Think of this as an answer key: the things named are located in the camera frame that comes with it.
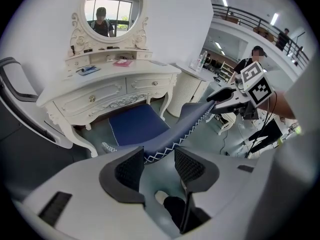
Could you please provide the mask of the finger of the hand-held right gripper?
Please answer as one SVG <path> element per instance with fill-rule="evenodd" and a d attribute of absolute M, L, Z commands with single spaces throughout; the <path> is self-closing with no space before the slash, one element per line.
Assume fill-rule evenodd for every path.
<path fill-rule="evenodd" d="M 233 97 L 234 92 L 236 90 L 237 89 L 232 85 L 222 86 L 222 87 L 218 88 L 217 90 L 215 90 L 213 93 L 211 93 L 206 98 L 206 101 L 207 102 L 214 101 L 215 103 L 221 103 L 221 102 L 227 101 Z"/>
<path fill-rule="evenodd" d="M 212 114 L 217 115 L 234 113 L 236 115 L 244 115 L 249 104 L 250 101 L 232 102 L 231 104 L 228 104 L 227 101 L 216 101 L 214 107 L 212 108 Z"/>

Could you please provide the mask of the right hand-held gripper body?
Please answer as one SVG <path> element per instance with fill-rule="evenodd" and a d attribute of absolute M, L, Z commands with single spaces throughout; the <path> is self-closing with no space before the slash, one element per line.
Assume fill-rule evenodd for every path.
<path fill-rule="evenodd" d="M 235 85 L 243 95 L 244 108 L 239 110 L 244 120 L 258 119 L 257 108 L 273 95 L 273 88 L 261 65 L 255 61 L 235 76 Z"/>

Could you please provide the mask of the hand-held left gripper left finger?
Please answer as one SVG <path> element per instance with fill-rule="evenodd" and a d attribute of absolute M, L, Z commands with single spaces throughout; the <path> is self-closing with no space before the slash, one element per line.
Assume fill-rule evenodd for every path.
<path fill-rule="evenodd" d="M 139 146 L 101 169 L 100 186 L 119 203 L 144 205 L 145 197 L 139 192 L 144 168 L 144 148 Z"/>

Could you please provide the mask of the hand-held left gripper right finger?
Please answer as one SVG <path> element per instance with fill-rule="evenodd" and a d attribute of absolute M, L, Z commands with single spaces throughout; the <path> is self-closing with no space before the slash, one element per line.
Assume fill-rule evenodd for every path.
<path fill-rule="evenodd" d="M 216 164 L 182 147 L 175 149 L 174 162 L 187 193 L 208 191 L 220 176 Z"/>

